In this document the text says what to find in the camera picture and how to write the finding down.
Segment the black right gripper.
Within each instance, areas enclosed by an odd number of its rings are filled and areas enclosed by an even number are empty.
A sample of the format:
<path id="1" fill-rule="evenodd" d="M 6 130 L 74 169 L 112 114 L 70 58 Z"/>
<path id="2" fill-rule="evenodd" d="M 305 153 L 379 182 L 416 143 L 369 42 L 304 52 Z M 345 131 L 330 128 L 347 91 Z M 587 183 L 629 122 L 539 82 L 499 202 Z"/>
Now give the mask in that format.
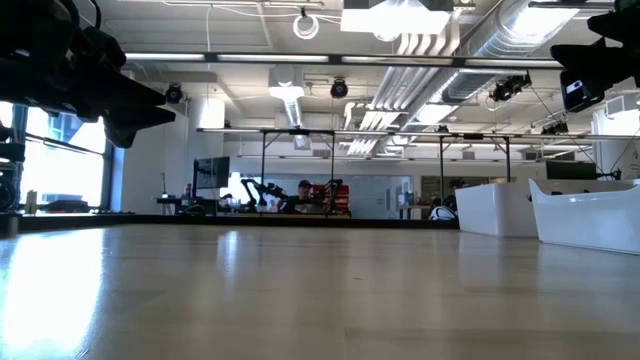
<path id="1" fill-rule="evenodd" d="M 551 57 L 565 69 L 578 73 L 633 75 L 640 72 L 640 7 L 593 16 L 587 20 L 587 26 L 592 32 L 624 46 L 608 47 L 604 39 L 591 45 L 553 45 Z M 581 80 L 572 72 L 560 74 L 560 86 L 564 108 L 570 113 L 579 113 L 601 102 L 606 92 L 603 84 Z"/>

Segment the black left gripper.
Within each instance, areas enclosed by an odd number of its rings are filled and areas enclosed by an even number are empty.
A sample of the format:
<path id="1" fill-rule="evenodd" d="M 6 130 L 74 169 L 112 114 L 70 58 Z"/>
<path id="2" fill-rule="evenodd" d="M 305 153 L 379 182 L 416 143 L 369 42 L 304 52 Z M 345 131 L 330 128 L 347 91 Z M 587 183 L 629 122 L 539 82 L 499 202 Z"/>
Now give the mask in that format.
<path id="1" fill-rule="evenodd" d="M 165 95 L 123 74 L 125 53 L 95 23 L 83 27 L 74 0 L 0 0 L 0 100 L 103 118 L 106 138 L 131 148 L 136 134 L 176 114 Z"/>

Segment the black ceiling device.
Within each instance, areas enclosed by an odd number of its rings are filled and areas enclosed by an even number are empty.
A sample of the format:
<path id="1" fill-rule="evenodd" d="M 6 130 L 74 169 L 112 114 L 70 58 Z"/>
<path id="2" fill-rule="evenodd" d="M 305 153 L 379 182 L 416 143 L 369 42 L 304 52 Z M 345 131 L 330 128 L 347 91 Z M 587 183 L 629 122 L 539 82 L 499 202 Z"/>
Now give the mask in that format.
<path id="1" fill-rule="evenodd" d="M 508 76 L 496 82 L 495 88 L 489 93 L 489 98 L 494 102 L 506 102 L 531 85 L 532 80 L 528 72 L 524 75 Z"/>

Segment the large office window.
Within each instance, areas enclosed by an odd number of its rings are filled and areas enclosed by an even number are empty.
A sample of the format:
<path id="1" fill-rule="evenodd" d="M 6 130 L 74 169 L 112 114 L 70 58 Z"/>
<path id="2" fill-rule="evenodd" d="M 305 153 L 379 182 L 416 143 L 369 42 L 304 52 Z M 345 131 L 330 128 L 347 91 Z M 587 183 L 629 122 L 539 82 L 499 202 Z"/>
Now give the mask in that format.
<path id="1" fill-rule="evenodd" d="M 39 205 L 59 200 L 101 203 L 108 150 L 101 121 L 85 123 L 71 114 L 51 116 L 40 108 L 0 102 L 0 123 L 26 135 L 19 204 L 29 192 Z"/>

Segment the wide black monitor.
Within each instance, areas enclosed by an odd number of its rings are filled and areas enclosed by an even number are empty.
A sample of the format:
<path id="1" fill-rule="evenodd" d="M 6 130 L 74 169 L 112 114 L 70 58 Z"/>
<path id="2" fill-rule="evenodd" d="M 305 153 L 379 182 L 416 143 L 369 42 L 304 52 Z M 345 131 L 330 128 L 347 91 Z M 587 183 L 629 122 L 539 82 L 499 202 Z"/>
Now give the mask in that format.
<path id="1" fill-rule="evenodd" d="M 549 180 L 596 180 L 597 170 L 593 163 L 572 161 L 546 161 L 546 176 Z"/>

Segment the black computer monitor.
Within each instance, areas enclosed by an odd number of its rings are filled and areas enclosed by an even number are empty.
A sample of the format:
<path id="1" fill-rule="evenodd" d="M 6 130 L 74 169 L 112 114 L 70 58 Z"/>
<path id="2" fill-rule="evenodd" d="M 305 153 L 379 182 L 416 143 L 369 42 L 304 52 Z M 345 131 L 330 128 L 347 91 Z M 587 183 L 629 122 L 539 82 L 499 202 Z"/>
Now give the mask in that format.
<path id="1" fill-rule="evenodd" d="M 192 189 L 220 189 L 228 186 L 230 158 L 203 158 L 193 162 Z"/>

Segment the black object by window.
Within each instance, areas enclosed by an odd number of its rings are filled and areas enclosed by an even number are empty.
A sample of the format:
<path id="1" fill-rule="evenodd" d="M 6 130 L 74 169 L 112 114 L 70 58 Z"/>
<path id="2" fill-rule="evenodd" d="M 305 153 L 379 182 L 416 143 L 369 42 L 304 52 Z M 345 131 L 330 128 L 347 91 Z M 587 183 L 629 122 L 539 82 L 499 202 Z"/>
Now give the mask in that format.
<path id="1" fill-rule="evenodd" d="M 0 160 L 23 163 L 26 147 L 21 143 L 0 143 Z"/>

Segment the white plastic bin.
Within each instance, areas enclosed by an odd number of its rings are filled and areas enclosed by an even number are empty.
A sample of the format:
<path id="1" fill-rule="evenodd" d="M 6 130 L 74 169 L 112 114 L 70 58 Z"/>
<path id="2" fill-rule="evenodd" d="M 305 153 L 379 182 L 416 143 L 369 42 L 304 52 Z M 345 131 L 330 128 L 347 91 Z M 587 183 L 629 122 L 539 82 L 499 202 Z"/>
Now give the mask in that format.
<path id="1" fill-rule="evenodd" d="M 544 243 L 640 255 L 640 179 L 529 181 Z"/>
<path id="2" fill-rule="evenodd" d="M 537 238 L 529 187 L 524 183 L 487 184 L 456 191 L 463 232 L 495 237 Z"/>

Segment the person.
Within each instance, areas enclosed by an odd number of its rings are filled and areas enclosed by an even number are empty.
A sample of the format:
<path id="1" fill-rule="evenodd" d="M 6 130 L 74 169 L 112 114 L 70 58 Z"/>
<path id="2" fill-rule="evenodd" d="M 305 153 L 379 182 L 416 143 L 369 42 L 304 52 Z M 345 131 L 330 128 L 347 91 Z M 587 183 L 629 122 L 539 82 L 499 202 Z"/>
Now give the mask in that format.
<path id="1" fill-rule="evenodd" d="M 278 203 L 278 211 L 287 214 L 321 214 L 325 208 L 311 198 L 312 184 L 308 180 L 301 180 L 298 184 L 298 193 L 288 196 Z"/>
<path id="2" fill-rule="evenodd" d="M 457 212 L 456 191 L 462 189 L 463 187 L 464 182 L 461 179 L 453 179 L 449 183 L 450 193 L 444 199 L 443 204 L 453 212 Z"/>

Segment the white ceiling baffles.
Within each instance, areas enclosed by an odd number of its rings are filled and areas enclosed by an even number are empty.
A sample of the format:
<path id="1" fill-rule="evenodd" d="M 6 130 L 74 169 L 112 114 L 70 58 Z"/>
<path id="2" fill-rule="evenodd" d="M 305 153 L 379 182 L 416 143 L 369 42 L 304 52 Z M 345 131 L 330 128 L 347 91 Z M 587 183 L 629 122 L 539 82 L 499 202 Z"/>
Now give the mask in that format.
<path id="1" fill-rule="evenodd" d="M 398 47 L 398 55 L 438 55 L 443 45 L 441 35 L 403 34 Z M 366 111 L 360 123 L 359 131 L 390 130 L 394 123 L 406 116 L 405 110 L 414 97 L 414 92 L 422 86 L 428 68 L 389 67 L 373 100 L 365 106 Z M 375 137 L 374 135 L 356 136 L 347 148 L 348 156 L 387 156 L 399 157 L 404 152 L 403 144 L 396 139 Z"/>

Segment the white and black round object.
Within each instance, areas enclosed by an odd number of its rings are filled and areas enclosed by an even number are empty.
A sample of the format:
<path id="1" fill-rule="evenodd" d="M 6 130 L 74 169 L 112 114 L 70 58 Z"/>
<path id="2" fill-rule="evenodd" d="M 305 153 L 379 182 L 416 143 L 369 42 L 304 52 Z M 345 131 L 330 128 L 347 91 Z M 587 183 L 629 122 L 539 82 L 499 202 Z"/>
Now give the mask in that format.
<path id="1" fill-rule="evenodd" d="M 456 212 L 444 205 L 434 206 L 429 213 L 429 220 L 431 221 L 454 221 L 457 219 Z"/>

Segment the white ceiling light panel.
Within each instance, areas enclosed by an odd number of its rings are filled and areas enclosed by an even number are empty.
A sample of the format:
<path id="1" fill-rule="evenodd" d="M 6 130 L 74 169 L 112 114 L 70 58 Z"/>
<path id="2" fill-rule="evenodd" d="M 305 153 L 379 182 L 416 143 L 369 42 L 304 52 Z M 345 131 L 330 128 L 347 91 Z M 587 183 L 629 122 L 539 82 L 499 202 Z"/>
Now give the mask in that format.
<path id="1" fill-rule="evenodd" d="M 454 0 L 343 0 L 340 30 L 390 42 L 402 34 L 439 34 L 454 14 Z"/>

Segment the black bar with light strips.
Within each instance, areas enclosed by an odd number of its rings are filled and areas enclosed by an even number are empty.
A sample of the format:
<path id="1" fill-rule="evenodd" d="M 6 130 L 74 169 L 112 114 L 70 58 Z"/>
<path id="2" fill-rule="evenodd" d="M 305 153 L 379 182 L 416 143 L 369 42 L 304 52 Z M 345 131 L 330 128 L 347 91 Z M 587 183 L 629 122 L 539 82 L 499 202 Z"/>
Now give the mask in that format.
<path id="1" fill-rule="evenodd" d="M 234 53 L 234 52 L 129 52 L 128 62 L 295 64 L 328 66 L 400 66 L 457 69 L 562 70 L 563 66 L 546 58 L 491 58 L 459 56 L 352 55 L 310 53 Z"/>

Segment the red cabinet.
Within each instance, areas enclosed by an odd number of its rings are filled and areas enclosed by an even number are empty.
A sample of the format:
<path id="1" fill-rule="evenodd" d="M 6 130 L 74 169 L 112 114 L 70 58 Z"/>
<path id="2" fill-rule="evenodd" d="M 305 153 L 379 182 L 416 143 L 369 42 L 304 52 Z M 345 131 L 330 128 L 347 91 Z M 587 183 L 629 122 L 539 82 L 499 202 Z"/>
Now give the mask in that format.
<path id="1" fill-rule="evenodd" d="M 311 198 L 318 201 L 332 215 L 350 215 L 350 188 L 337 181 L 313 185 Z"/>

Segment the black background rig frame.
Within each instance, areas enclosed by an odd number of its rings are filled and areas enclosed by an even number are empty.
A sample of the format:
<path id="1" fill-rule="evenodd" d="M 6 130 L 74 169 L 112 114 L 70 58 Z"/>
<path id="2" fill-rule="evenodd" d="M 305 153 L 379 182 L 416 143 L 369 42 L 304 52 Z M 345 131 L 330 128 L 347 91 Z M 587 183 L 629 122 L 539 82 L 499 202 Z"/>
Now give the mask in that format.
<path id="1" fill-rule="evenodd" d="M 312 135 L 318 135 L 321 137 L 322 135 L 327 135 L 332 138 L 332 142 L 328 145 L 331 151 L 331 175 L 330 180 L 327 183 L 337 181 L 334 177 L 335 175 L 335 145 L 336 145 L 336 132 L 333 130 L 311 130 L 311 129 L 303 129 L 303 128 L 291 128 L 291 129 L 263 129 L 262 133 L 262 151 L 261 151 L 261 184 L 264 184 L 264 175 L 265 175 L 265 160 L 266 160 L 266 149 L 269 147 L 269 144 L 266 142 L 267 135 L 269 133 L 275 133 L 276 136 L 274 140 L 276 140 L 281 134 L 288 134 L 290 136 L 303 136 L 303 137 L 311 137 Z"/>
<path id="2" fill-rule="evenodd" d="M 482 133 L 441 133 L 438 136 L 438 155 L 439 155 L 439 171 L 440 171 L 440 184 L 444 185 L 444 140 L 446 138 L 458 139 L 462 138 L 467 141 L 490 140 L 495 146 L 497 146 L 505 155 L 506 163 L 506 181 L 510 183 L 512 181 L 511 174 L 511 140 L 508 136 L 499 137 L 498 135 L 484 135 Z"/>

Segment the white ceiling duct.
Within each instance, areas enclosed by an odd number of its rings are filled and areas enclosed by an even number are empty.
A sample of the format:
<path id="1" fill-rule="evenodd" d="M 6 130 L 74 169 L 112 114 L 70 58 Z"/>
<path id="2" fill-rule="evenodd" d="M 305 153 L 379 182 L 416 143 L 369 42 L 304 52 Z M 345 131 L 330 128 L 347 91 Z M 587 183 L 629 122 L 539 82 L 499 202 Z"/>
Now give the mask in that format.
<path id="1" fill-rule="evenodd" d="M 305 95 L 303 71 L 289 64 L 274 66 L 269 70 L 268 91 L 283 102 L 289 125 L 300 128 L 302 111 L 299 99 Z"/>

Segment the black aluminium table frame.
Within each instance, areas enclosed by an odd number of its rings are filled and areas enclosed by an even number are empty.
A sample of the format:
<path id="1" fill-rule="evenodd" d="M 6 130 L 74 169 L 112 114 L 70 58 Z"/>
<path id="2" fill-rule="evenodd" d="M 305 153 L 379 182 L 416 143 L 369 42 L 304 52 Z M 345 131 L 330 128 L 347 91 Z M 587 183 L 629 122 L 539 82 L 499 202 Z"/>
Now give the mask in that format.
<path id="1" fill-rule="evenodd" d="M 232 216 L 175 216 L 136 214 L 0 215 L 0 229 L 13 226 L 18 232 L 56 231 L 121 225 L 204 225 L 304 228 L 459 230 L 457 220 L 354 219 L 340 216 L 287 214 L 233 214 Z"/>

